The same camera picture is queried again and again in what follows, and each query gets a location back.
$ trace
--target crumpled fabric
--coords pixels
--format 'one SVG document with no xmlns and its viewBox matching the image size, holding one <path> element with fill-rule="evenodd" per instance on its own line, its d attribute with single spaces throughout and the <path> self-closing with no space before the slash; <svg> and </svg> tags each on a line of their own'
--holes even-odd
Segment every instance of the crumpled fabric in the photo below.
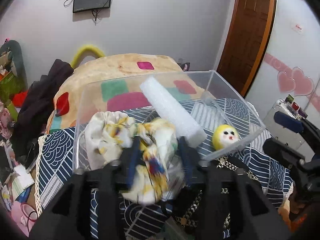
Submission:
<svg viewBox="0 0 320 240">
<path fill-rule="evenodd" d="M 0 101 L 0 134 L 3 138 L 9 139 L 11 132 L 8 130 L 8 122 L 12 121 L 9 110 Z"/>
<path fill-rule="evenodd" d="M 156 118 L 150 123 L 136 123 L 120 111 L 96 113 L 84 130 L 91 170 L 99 169 L 120 157 L 123 148 L 130 148 L 133 137 L 140 136 L 140 150 L 146 166 L 137 165 L 133 185 L 124 198 L 148 205 L 158 202 L 168 190 L 168 172 L 178 142 L 175 127 Z"/>
</svg>

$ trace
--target clutter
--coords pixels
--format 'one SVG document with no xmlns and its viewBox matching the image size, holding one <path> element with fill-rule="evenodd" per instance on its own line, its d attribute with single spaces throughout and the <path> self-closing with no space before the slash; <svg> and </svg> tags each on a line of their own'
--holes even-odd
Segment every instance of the clutter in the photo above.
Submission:
<svg viewBox="0 0 320 240">
<path fill-rule="evenodd" d="M 17 118 L 18 118 L 18 112 L 17 112 L 17 109 L 14 107 L 13 103 L 8 100 L 5 105 L 7 106 L 7 109 L 10 113 L 10 117 L 11 117 L 11 120 L 14 120 L 14 121 L 17 121 Z"/>
<path fill-rule="evenodd" d="M 8 123 L 12 121 L 9 110 L 4 107 L 4 104 L 0 101 L 0 134 L 9 139 L 11 132 L 8 129 Z"/>
<path fill-rule="evenodd" d="M 150 204 L 159 201 L 167 191 L 167 166 L 178 147 L 173 124 L 160 118 L 136 123 L 120 111 L 98 112 L 86 126 L 84 136 L 91 170 L 119 159 L 122 149 L 130 148 L 133 137 L 140 136 L 145 166 L 136 167 L 133 185 L 122 195 L 134 202 Z"/>
<path fill-rule="evenodd" d="M 240 137 L 237 130 L 228 124 L 218 126 L 212 136 L 212 144 L 216 151 L 226 148 L 239 140 Z"/>
<path fill-rule="evenodd" d="M 6 102 L 25 89 L 26 74 L 20 45 L 9 40 L 0 47 L 0 98 Z"/>
<path fill-rule="evenodd" d="M 56 59 L 48 75 L 42 75 L 40 81 L 33 82 L 29 88 L 10 138 L 16 160 L 26 168 L 38 154 L 37 138 L 54 110 L 53 98 L 72 73 L 68 63 Z"/>
<path fill-rule="evenodd" d="M 12 51 L 3 52 L 0 57 L 0 70 L 4 70 L 7 67 L 9 67 L 11 61 L 12 61 Z"/>
<path fill-rule="evenodd" d="M 4 186 L 14 174 L 10 157 L 6 151 L 4 140 L 0 141 L 0 183 Z"/>
<path fill-rule="evenodd" d="M 7 185 L 2 186 L 2 188 L 1 188 L 1 196 L 2 196 L 5 208 L 7 209 L 7 211 L 11 211 L 13 201 L 10 198 L 10 193 L 8 191 Z"/>
<path fill-rule="evenodd" d="M 185 136 L 192 148 L 207 138 L 202 127 L 154 77 L 143 82 L 140 89 L 159 116 L 175 125 L 177 138 Z"/>
</svg>

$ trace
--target wooden door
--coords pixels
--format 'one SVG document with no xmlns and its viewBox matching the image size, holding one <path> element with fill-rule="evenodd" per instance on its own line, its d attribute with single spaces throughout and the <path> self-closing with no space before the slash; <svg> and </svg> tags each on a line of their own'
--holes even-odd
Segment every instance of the wooden door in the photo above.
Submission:
<svg viewBox="0 0 320 240">
<path fill-rule="evenodd" d="M 235 2 L 228 37 L 217 71 L 242 96 L 251 85 L 264 54 L 273 19 L 273 16 L 268 15 L 273 14 L 273 10 L 270 10 L 273 6 L 270 6 L 270 0 Z"/>
</svg>

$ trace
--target transparent acrylic container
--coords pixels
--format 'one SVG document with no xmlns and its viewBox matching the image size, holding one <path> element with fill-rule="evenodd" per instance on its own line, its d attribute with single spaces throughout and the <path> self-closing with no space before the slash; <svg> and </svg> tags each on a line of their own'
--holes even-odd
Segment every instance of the transparent acrylic container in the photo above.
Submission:
<svg viewBox="0 0 320 240">
<path fill-rule="evenodd" d="M 216 71 L 159 73 L 105 80 L 87 84 L 81 96 L 76 120 L 73 148 L 73 170 L 90 170 L 84 139 L 84 128 L 96 112 L 122 111 L 137 122 L 150 122 L 158 117 L 145 100 L 139 88 L 153 76 L 204 128 L 207 139 L 197 147 L 203 160 L 213 160 L 228 153 L 242 150 L 264 129 L 257 114 L 246 101 Z M 215 151 L 212 134 L 221 124 L 234 126 L 241 139 Z"/>
</svg>

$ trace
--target blue and white patterned fabric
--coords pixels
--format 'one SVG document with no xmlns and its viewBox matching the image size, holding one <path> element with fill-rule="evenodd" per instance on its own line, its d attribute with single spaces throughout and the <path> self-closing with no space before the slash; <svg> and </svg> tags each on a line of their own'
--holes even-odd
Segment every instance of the blue and white patterned fabric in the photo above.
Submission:
<svg viewBox="0 0 320 240">
<path fill-rule="evenodd" d="M 197 148 L 201 155 L 213 152 L 211 146 L 212 130 L 220 124 L 226 123 L 224 114 L 229 118 L 241 137 L 250 133 L 252 126 L 259 125 L 259 121 L 251 114 L 243 102 L 234 99 L 217 99 L 212 102 L 212 107 L 207 107 L 199 100 L 181 102 L 182 106 L 204 128 L 208 138 Z M 125 111 L 137 122 L 150 122 L 158 117 L 154 109 L 142 108 Z M 55 193 L 62 187 L 72 174 L 72 152 L 75 128 L 60 130 L 47 135 L 39 164 L 39 195 L 42 208 L 45 208 Z M 263 190 L 269 200 L 277 208 L 284 199 L 292 184 L 289 170 L 263 153 L 263 143 L 270 138 L 270 133 L 265 130 L 243 151 L 233 155 L 241 159 L 250 170 L 259 178 Z M 92 190 L 90 227 L 92 236 L 98 236 L 97 203 L 98 192 Z M 119 209 L 123 214 L 124 228 L 127 236 L 136 239 L 145 239 L 158 233 L 167 217 L 162 213 L 160 206 L 151 205 L 142 207 L 138 204 L 124 200 L 119 196 Z M 167 205 L 168 214 L 172 207 Z"/>
<path fill-rule="evenodd" d="M 72 175 L 75 127 L 49 134 L 39 164 L 39 196 L 43 208 Z"/>
</svg>

